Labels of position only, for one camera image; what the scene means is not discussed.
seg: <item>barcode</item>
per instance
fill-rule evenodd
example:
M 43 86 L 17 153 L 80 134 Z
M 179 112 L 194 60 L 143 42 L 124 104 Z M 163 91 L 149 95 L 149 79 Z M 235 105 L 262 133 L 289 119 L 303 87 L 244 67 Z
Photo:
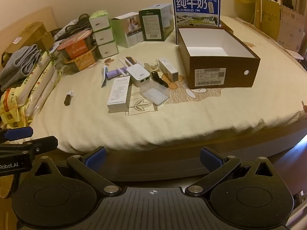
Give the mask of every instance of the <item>barcode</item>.
M 218 85 L 221 82 L 222 82 L 221 80 L 218 80 L 218 81 L 202 81 L 202 82 L 197 82 L 196 85 Z
M 219 72 L 220 69 L 219 68 L 211 68 L 211 69 L 205 69 L 205 72 Z

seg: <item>open box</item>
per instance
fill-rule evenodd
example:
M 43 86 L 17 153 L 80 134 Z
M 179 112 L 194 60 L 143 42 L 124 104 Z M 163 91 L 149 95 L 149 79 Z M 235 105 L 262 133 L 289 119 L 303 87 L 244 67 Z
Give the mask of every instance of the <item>open box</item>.
M 253 86 L 260 58 L 223 28 L 179 28 L 178 46 L 189 88 Z

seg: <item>gray towel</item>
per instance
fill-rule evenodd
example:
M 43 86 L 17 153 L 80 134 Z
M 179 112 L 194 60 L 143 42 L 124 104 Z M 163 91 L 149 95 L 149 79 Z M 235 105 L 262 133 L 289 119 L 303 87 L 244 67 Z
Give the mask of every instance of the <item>gray towel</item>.
M 37 45 L 25 46 L 12 54 L 4 69 L 0 73 L 1 91 L 4 92 L 18 80 L 27 77 L 39 61 L 41 50 Z

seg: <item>blue gripper pad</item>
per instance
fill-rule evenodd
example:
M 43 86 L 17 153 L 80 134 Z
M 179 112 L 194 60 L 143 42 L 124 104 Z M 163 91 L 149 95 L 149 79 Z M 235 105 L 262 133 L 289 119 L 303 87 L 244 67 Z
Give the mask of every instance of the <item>blue gripper pad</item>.
M 4 138 L 8 141 L 15 141 L 18 139 L 28 138 L 33 135 L 33 129 L 29 127 L 22 127 L 17 129 L 9 129 L 4 133 Z
M 213 172 L 224 164 L 222 159 L 204 148 L 201 149 L 200 160 L 202 165 L 204 165 L 210 172 Z
M 91 170 L 98 172 L 106 160 L 106 149 L 99 147 L 83 157 L 83 163 Z

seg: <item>mattress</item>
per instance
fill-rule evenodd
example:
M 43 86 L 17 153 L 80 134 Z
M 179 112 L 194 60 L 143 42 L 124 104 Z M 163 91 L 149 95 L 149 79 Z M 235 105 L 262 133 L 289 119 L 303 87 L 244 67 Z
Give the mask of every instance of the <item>mattress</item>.
M 173 32 L 165 42 L 119 47 L 119 54 L 111 57 L 114 61 L 108 66 L 109 70 L 122 67 L 118 59 L 124 56 L 145 63 L 166 58 L 179 71 L 180 80 L 170 84 L 170 98 L 162 105 L 150 103 L 133 86 L 129 111 L 109 113 L 106 104 L 113 80 L 101 87 L 104 61 L 99 61 L 62 77 L 30 125 L 32 138 L 54 135 L 58 148 L 68 153 L 89 152 L 99 146 L 132 151 L 177 149 L 231 140 L 304 120 L 306 71 L 251 25 L 235 18 L 221 19 L 261 58 L 253 87 L 187 90 Z M 70 90 L 74 96 L 65 106 Z

